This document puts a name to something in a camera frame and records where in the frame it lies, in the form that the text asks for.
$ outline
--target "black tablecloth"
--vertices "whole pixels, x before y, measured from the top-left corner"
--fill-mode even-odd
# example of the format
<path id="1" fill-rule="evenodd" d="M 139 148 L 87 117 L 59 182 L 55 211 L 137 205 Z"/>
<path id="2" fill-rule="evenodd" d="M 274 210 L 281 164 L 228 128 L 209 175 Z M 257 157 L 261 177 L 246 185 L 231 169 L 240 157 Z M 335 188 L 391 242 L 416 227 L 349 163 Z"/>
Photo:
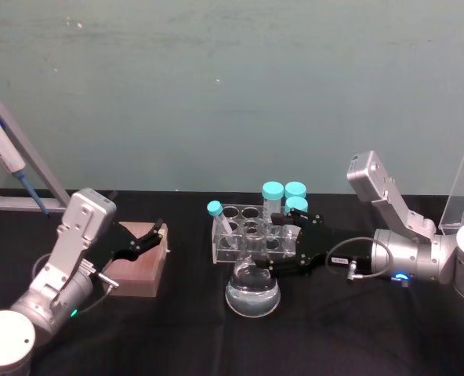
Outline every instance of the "black tablecloth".
<path id="1" fill-rule="evenodd" d="M 261 204 L 249 193 L 121 192 L 118 219 L 169 227 L 157 298 L 110 297 L 71 319 L 36 351 L 34 375 L 464 375 L 464 300 L 451 286 L 384 280 L 349 285 L 316 269 L 279 280 L 281 304 L 262 319 L 233 314 L 223 292 L 231 265 L 213 265 L 206 204 Z M 406 197 L 439 221 L 445 197 Z M 384 226 L 351 195 L 310 195 L 330 226 Z M 30 283 L 35 259 L 51 251 L 59 215 L 0 212 L 0 309 Z"/>

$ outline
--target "test tube rack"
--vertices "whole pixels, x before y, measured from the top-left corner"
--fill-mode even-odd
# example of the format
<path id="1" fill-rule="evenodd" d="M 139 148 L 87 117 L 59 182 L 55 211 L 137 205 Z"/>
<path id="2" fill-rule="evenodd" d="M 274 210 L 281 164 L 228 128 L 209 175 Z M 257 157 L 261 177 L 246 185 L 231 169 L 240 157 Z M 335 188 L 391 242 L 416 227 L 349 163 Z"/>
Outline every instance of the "test tube rack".
<path id="1" fill-rule="evenodd" d="M 223 214 L 227 217 L 230 227 L 232 227 L 232 237 L 237 240 L 237 249 L 233 249 L 227 242 L 228 234 L 220 232 L 213 220 L 212 225 L 212 259 L 213 263 L 217 262 L 235 262 L 239 252 L 247 247 L 246 237 L 254 235 L 261 237 L 263 246 L 258 253 L 266 253 L 272 260 L 283 259 L 293 256 L 294 253 L 287 251 L 283 244 L 286 237 L 282 231 L 282 226 L 278 231 L 271 233 L 268 231 L 268 224 L 263 220 L 263 206 L 259 205 L 237 205 L 223 204 Z"/>

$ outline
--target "cable connector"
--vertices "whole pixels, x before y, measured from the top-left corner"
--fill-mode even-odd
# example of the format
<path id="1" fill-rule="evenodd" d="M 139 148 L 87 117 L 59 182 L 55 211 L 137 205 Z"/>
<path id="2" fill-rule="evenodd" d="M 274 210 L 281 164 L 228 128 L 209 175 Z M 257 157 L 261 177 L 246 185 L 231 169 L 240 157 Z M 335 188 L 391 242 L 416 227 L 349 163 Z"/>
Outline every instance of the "cable connector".
<path id="1" fill-rule="evenodd" d="M 362 274 L 356 274 L 357 262 L 352 260 L 349 265 L 349 271 L 347 272 L 347 280 L 352 282 L 353 280 L 362 280 Z"/>

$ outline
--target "glass flask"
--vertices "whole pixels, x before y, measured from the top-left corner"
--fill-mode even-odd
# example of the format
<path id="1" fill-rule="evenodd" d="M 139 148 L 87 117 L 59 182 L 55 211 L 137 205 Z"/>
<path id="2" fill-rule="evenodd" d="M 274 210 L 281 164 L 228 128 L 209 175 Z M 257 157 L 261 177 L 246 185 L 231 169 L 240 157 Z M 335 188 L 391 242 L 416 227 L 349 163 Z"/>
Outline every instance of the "glass flask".
<path id="1" fill-rule="evenodd" d="M 257 255 L 266 257 L 266 226 L 262 220 L 250 219 L 242 231 L 242 249 L 225 288 L 225 299 L 238 315 L 262 317 L 274 311 L 281 300 L 277 280 L 253 261 Z"/>

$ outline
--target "test tube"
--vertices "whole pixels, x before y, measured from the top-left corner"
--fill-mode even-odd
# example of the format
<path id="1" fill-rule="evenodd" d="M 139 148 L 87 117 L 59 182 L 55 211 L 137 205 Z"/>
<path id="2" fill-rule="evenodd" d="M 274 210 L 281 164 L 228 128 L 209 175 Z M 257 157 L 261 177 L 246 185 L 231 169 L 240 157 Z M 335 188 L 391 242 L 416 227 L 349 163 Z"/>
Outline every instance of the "test tube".
<path id="1" fill-rule="evenodd" d="M 272 226 L 272 213 L 281 212 L 281 200 L 285 195 L 285 188 L 278 182 L 267 182 L 263 184 L 263 220 L 266 223 L 266 235 L 277 237 L 281 233 L 280 226 Z"/>
<path id="2" fill-rule="evenodd" d="M 303 197 L 305 198 L 307 194 L 307 188 L 305 184 L 301 182 L 289 182 L 285 187 L 285 197 L 289 199 L 290 197 Z"/>
<path id="3" fill-rule="evenodd" d="M 263 220 L 272 223 L 272 213 L 281 212 L 281 200 L 285 194 L 285 188 L 278 182 L 263 184 Z"/>
<path id="4" fill-rule="evenodd" d="M 216 232 L 223 234 L 229 247 L 232 249 L 237 248 L 237 239 L 233 235 L 232 227 L 230 227 L 229 220 L 223 214 L 223 206 L 219 201 L 211 201 L 208 204 L 208 213 L 215 219 Z"/>
<path id="5" fill-rule="evenodd" d="M 292 209 L 298 209 L 302 212 L 309 210 L 309 203 L 303 197 L 293 196 L 286 200 L 285 214 L 288 214 Z M 283 244 L 286 254 L 294 255 L 296 247 L 296 238 L 300 232 L 300 228 L 295 225 L 285 225 L 283 229 Z"/>

